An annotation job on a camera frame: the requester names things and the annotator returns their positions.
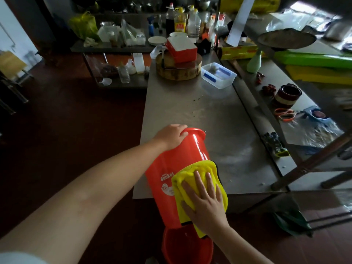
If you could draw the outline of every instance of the metal rod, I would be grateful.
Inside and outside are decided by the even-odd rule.
[[[352,179],[352,171],[345,171],[341,174],[338,174],[335,177],[332,177],[331,179],[328,179],[322,182],[320,186],[323,187],[324,189],[330,189],[332,187],[335,187],[336,185],[347,182],[351,179]]]
[[[82,57],[83,57],[83,61],[86,63],[86,67],[87,67],[87,69],[88,69],[88,71],[89,71],[90,76],[92,77],[92,79],[94,79],[95,84],[98,85],[98,81],[96,80],[96,78],[95,78],[95,76],[94,76],[94,74],[93,74],[93,71],[92,71],[91,68],[90,68],[90,65],[89,65],[89,63],[88,63],[86,54],[85,54],[85,53],[82,53]]]
[[[334,219],[336,217],[343,217],[343,216],[347,216],[347,215],[350,215],[350,214],[352,214],[352,211],[344,212],[344,213],[340,213],[340,214],[336,214],[336,215],[332,215],[332,216],[327,216],[327,217],[321,217],[319,219],[309,220],[309,221],[307,221],[307,223],[323,221],[323,220],[330,220],[330,219]]]
[[[7,112],[10,113],[10,115],[13,115],[16,113],[11,107],[9,107],[4,101],[0,99],[0,106],[2,106],[3,109],[5,109]]]
[[[107,63],[107,64],[108,64],[108,59],[106,58],[106,54],[105,54],[105,53],[103,53],[103,56],[104,56],[104,59],[105,59],[105,63]]]
[[[288,186],[290,183],[309,173],[310,170],[334,156],[342,146],[350,142],[351,138],[352,129],[348,130],[346,133],[338,137],[335,141],[328,144],[320,152],[311,156],[309,159],[303,161],[300,165],[298,165],[285,176],[280,178],[277,182],[274,182],[271,185],[271,189],[274,191],[279,191],[281,188]]]
[[[254,205],[252,205],[251,207],[247,208],[246,210],[244,210],[242,213],[249,213],[252,210],[256,209],[257,207],[261,206],[262,204],[269,202],[270,200],[274,199],[276,196],[283,194],[283,192],[278,193],[278,194],[272,194],[269,195],[268,197],[264,198],[263,200],[259,201],[258,203],[255,203]]]
[[[17,90],[17,88],[15,87],[15,83],[9,82],[9,81],[6,81],[6,80],[2,80],[2,82],[3,82],[3,84],[5,84],[5,85],[7,86],[7,88],[8,88],[11,92],[13,92],[13,93],[18,97],[18,99],[21,100],[22,103],[25,104],[25,103],[28,103],[28,102],[29,102],[29,100],[28,100],[26,97],[24,97],[24,96]]]
[[[352,221],[352,217],[349,217],[347,219],[343,219],[343,220],[338,220],[336,222],[332,222],[332,223],[328,223],[328,224],[325,224],[325,225],[322,225],[322,226],[318,226],[318,227],[315,227],[315,228],[312,228],[310,230],[307,230],[307,231],[304,231],[305,233],[309,233],[309,232],[313,232],[313,231],[318,231],[318,230],[321,230],[321,229],[325,229],[325,228],[329,228],[329,227],[332,227],[332,226],[335,226],[335,225],[340,225],[340,224],[343,224],[343,223],[348,223]]]

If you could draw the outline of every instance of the kitchen counter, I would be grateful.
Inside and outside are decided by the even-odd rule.
[[[203,56],[202,65],[211,62],[219,63],[214,51]],[[180,82],[166,80],[156,74],[152,61],[140,143],[172,123],[206,131],[205,145],[227,194],[272,193],[277,171],[235,89],[219,90],[200,75]],[[133,198],[152,198],[145,176],[134,186]]]

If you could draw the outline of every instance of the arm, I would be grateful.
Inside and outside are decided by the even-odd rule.
[[[220,189],[217,186],[215,191],[210,174],[206,174],[208,191],[197,171],[194,176],[200,196],[187,182],[182,183],[196,208],[196,211],[193,211],[185,202],[182,203],[182,207],[191,221],[218,245],[232,264],[272,264],[269,259],[230,227],[223,209]]]
[[[99,224],[154,159],[178,146],[186,125],[169,125],[148,143],[97,164],[0,240],[0,252],[20,251],[50,264],[78,263]]]

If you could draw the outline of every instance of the cooking oil bottle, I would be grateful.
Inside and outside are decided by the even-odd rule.
[[[183,12],[182,7],[176,7],[175,10],[177,11],[175,15],[175,32],[186,32],[187,16]]]

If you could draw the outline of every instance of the blue bottle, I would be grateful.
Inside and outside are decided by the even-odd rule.
[[[153,37],[154,36],[154,26],[153,26],[154,16],[148,17],[147,20],[148,20],[149,37]]]

